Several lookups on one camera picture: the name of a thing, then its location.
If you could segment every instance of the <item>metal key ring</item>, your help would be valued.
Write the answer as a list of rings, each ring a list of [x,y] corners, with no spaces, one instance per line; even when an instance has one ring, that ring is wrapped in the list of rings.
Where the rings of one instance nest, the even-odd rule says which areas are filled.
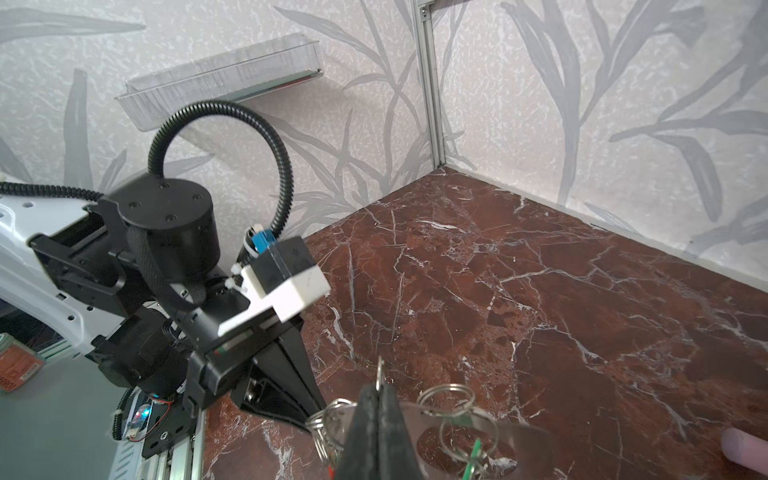
[[[451,410],[450,412],[444,412],[442,410],[426,410],[424,413],[426,415],[431,415],[439,418],[448,418],[448,417],[455,417],[464,415],[466,412],[469,412],[469,410],[472,409],[472,407],[475,404],[475,392],[472,391],[469,387],[466,385],[462,385],[461,383],[444,383],[442,385],[433,386],[431,389],[427,389],[424,392],[422,392],[421,395],[419,395],[419,398],[416,400],[416,403],[421,406],[426,406],[424,403],[432,398],[434,395],[440,393],[440,392],[461,392],[467,397],[467,401],[458,406],[457,408]]]
[[[341,406],[350,405],[350,406],[356,406],[356,402],[351,402],[347,399],[336,399],[333,400],[331,403],[328,404],[326,408],[322,410],[323,414],[320,416],[323,422],[323,427],[325,427],[328,423],[328,414],[330,414],[333,410],[338,409]],[[335,449],[338,449],[340,452],[344,450],[344,445],[337,442],[335,438],[333,438],[333,435],[323,435],[323,438]]]
[[[382,385],[386,382],[386,377],[384,376],[384,359],[382,359],[381,356],[379,356],[379,364],[376,367],[376,391],[381,392],[382,391]]]
[[[326,408],[312,414],[304,423],[306,425],[307,429],[310,431],[318,432],[320,435],[323,434],[323,430],[325,428],[326,424],[326,414],[331,411],[338,409],[340,406],[343,405],[357,405],[356,403],[347,400],[347,399],[336,399],[333,400]]]
[[[498,447],[498,425],[496,424],[496,420],[491,416],[490,413],[476,407],[472,408],[469,414],[481,417],[487,420],[491,425],[493,425],[493,445],[491,445],[490,449],[482,453],[482,458],[490,456],[490,454],[495,452]],[[445,432],[445,424],[449,423],[449,420],[450,420],[449,418],[446,418],[445,420],[442,421],[442,423],[440,423],[440,429],[438,430],[438,440],[440,442],[440,448],[442,449],[443,452],[445,452],[446,455],[453,458],[454,460],[458,460],[463,463],[472,462],[472,457],[470,456],[470,454],[468,454],[467,452],[461,449],[450,449],[445,444],[445,438],[443,433]]]

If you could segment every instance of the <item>red marble floor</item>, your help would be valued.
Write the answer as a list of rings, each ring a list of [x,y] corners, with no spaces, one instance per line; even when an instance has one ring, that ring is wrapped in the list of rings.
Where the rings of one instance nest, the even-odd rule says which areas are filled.
[[[381,355],[400,396],[462,382],[552,433],[553,478],[763,478],[720,433],[768,439],[768,293],[443,168],[307,239],[333,288],[304,315],[326,399]],[[207,478],[327,478],[311,439],[208,412]]]

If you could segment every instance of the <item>black cable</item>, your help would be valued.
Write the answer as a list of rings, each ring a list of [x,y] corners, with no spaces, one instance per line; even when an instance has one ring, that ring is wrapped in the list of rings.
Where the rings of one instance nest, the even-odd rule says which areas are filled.
[[[290,158],[288,157],[288,151],[285,144],[283,144],[283,140],[275,129],[272,128],[272,125],[249,108],[229,101],[205,100],[190,104],[177,111],[163,124],[154,136],[149,150],[147,171],[149,171],[150,175],[162,178],[164,176],[165,154],[171,141],[182,128],[198,118],[209,115],[224,115],[249,124],[264,137],[264,140],[270,146],[277,162],[277,173],[280,176],[280,196],[277,200],[277,212],[275,212],[275,217],[270,224],[270,230],[272,230],[272,235],[275,238],[279,237],[288,221],[290,206],[293,201],[293,173],[291,171]]]
[[[128,389],[123,396],[120,397],[120,402],[118,402],[119,412],[114,414],[114,420],[112,420],[112,438],[118,442],[123,439],[123,411],[125,410],[125,406],[133,391],[133,389]]]
[[[183,339],[179,338],[180,332],[179,330],[174,330],[170,320],[166,320],[166,322],[163,323],[161,331],[163,332],[163,335],[172,342],[173,347],[181,346],[182,349],[193,349],[192,342],[187,337],[184,337]]]
[[[79,198],[91,202],[98,201],[104,194],[77,187],[63,187],[61,185],[35,185],[15,184],[12,182],[0,182],[0,195],[14,195],[17,197],[51,197],[51,198]]]

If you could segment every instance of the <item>blue connector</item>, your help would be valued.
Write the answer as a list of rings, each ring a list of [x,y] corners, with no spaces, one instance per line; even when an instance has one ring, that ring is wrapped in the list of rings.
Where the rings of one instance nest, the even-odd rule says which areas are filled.
[[[272,235],[272,230],[269,229],[254,233],[250,239],[259,253],[264,253],[269,245],[275,243],[275,236]]]

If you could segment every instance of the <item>orange label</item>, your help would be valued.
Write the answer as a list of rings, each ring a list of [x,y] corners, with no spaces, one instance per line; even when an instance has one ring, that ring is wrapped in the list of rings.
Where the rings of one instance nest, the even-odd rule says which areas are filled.
[[[0,353],[0,389],[10,392],[35,373],[43,361],[30,355],[18,345],[10,345]]]

